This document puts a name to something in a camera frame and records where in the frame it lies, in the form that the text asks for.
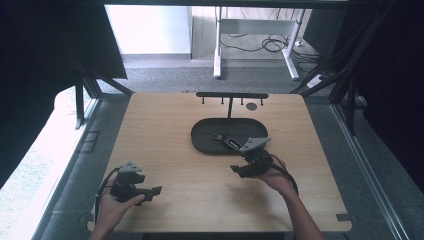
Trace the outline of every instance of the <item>wooden tabletop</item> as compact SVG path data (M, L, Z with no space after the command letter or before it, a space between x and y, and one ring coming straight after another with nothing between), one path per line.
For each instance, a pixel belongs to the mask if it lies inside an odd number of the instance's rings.
M255 111L246 104L256 103ZM333 174L299 95L275 94L264 100L234 99L232 117L253 118L268 129L265 149L280 156L296 179L305 206L322 231L348 231L346 214ZM263 182L242 179L230 165L239 156L197 151L191 129L201 119L227 116L228 100L202 99L191 93L135 93L106 174L128 161L141 167L145 182L163 186L152 202L131 208L116 231L131 232L274 232L292 231L281 196Z

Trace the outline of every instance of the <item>white desk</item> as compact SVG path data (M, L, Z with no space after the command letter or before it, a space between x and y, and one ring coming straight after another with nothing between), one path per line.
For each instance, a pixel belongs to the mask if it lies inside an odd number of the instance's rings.
M302 25L305 9L300 9L296 20L258 20L258 19L223 19L222 7L219 7L216 19L216 47L214 54L214 70L215 78L221 77L221 34L278 34L290 35L289 45L283 49L284 60L293 80L299 78L296 67L290 55L293 51L294 43Z

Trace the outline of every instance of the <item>black curtain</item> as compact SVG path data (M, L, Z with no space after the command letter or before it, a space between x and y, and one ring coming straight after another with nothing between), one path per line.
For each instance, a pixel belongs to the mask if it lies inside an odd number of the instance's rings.
M422 1L395 1L357 73L364 117L424 192L423 16Z
M93 81L126 78L102 5L0 0L0 64L1 187L46 124L56 95L81 81L80 66Z

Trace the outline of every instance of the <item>black wire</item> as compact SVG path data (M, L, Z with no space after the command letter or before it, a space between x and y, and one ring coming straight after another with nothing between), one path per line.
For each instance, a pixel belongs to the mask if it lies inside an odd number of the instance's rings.
M279 167L279 166L277 166L273 163L263 161L261 159L255 159L255 161L259 161L259 162L267 165L268 167L274 168L275 170L281 172L283 174L283 176L286 177L290 181L290 183L293 186L294 190L296 191L297 195L299 195L299 189L297 187L297 183L294 180L293 176L290 175L290 173L287 171L286 167L284 167L284 164L282 162L280 162L280 160L276 156L274 156L272 154L268 154L268 155L271 156L271 157L275 157L278 160L278 162L281 164L281 167Z
M109 179L112 176L112 174L119 171L119 169L120 168L115 168L107 175L105 180L103 180L102 185L99 188L99 191L96 194L96 202L94 204L94 224L96 224L96 222L97 222L97 217L99 215L100 199L102 198L102 194L103 194L103 191L106 188L106 184L109 182Z

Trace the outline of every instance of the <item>black clamp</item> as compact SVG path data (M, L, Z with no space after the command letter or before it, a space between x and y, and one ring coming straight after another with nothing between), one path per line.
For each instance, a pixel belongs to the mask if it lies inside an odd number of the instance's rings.
M299 194L299 190L293 176L287 171L287 169L281 164L280 166L275 165L273 162L273 155L265 150L265 144L270 141L271 138L249 138L246 144L238 149L240 155L247 162L245 166L231 165L233 172L238 173L241 178L251 178L264 174L270 167L279 171L285 178L287 178L292 184L294 190ZM235 141L232 138L222 138L224 144Z
M118 172L112 186L106 186L113 173ZM154 196L160 194L162 186L154 187L152 189L137 188L135 184L143 183L145 176L139 175L141 168L137 167L134 163L128 162L120 168L113 169L108 176L103 180L103 183L97 192L96 203L94 210L94 222L97 221L99 212L100 199L106 187L110 187L110 195L118 202L126 202L131 198L144 194L143 201L137 203L135 206L140 206L143 202L151 202Z

